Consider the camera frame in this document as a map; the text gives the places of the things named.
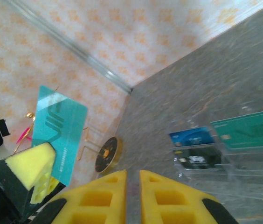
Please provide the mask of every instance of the gray marble wall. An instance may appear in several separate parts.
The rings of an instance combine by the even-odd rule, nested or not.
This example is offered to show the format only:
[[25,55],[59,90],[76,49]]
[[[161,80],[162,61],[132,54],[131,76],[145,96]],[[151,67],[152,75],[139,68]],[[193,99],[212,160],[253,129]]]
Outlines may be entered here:
[[[116,170],[127,169],[129,178],[127,223],[140,223],[140,169],[179,180],[167,136],[172,120],[184,121],[181,128],[190,127],[190,119],[194,125],[207,125],[211,111],[259,98],[263,98],[263,10],[138,84],[117,130],[124,153]],[[240,223],[263,223],[263,200],[227,195],[236,194],[235,183],[222,178],[205,179],[200,185],[226,192],[216,196]]]

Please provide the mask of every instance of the patterned wallpaper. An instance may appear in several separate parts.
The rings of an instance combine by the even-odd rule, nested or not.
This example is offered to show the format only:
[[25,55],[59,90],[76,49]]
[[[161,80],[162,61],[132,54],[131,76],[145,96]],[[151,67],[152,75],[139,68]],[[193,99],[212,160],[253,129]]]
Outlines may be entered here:
[[135,85],[263,8],[263,0],[30,0]]
[[[58,87],[59,92],[88,107],[87,125],[95,130],[90,131],[91,141],[100,144],[115,133],[127,94],[0,3],[0,119],[7,121],[11,135],[4,140],[11,152],[32,123],[24,116],[28,110],[35,111],[41,84]],[[30,144],[25,140],[20,149]],[[96,154],[85,149],[76,163],[74,185],[93,178],[95,159]]]
[[[263,8],[263,0],[30,0],[65,35],[135,85]],[[128,100],[124,93],[0,2],[0,119],[13,151],[31,124],[39,85],[89,109],[92,140],[114,134]],[[25,141],[21,149],[28,147]],[[96,154],[85,150],[71,186],[94,177]]]

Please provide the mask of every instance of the transparent plastic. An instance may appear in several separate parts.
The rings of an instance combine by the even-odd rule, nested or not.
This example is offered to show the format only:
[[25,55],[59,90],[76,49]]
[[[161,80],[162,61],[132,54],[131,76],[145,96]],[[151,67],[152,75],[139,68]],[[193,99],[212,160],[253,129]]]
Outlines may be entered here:
[[178,170],[178,181],[213,195],[236,196],[263,200],[263,147],[229,150],[216,135],[212,121],[263,112],[263,98],[243,104],[233,105],[217,111],[205,111],[199,115],[186,116],[170,123],[171,132],[208,126],[221,152],[221,164],[217,169],[186,169],[174,158]]

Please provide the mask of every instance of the blue card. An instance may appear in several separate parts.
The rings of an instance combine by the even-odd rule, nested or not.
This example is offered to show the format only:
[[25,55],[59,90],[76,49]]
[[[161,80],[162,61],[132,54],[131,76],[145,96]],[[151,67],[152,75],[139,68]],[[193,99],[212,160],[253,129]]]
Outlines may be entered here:
[[56,151],[52,176],[69,185],[86,120],[84,105],[41,86],[32,146],[49,142]]
[[169,136],[176,147],[214,143],[214,139],[211,137],[207,127],[174,132],[170,133]]

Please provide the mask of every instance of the teal card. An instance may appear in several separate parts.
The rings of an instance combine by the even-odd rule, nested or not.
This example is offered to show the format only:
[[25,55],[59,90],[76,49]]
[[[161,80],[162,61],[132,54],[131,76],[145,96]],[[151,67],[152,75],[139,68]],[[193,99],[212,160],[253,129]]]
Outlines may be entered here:
[[229,150],[263,147],[263,112],[211,122]]
[[86,120],[84,105],[41,86],[32,146],[49,142],[56,151],[52,176],[69,185]]

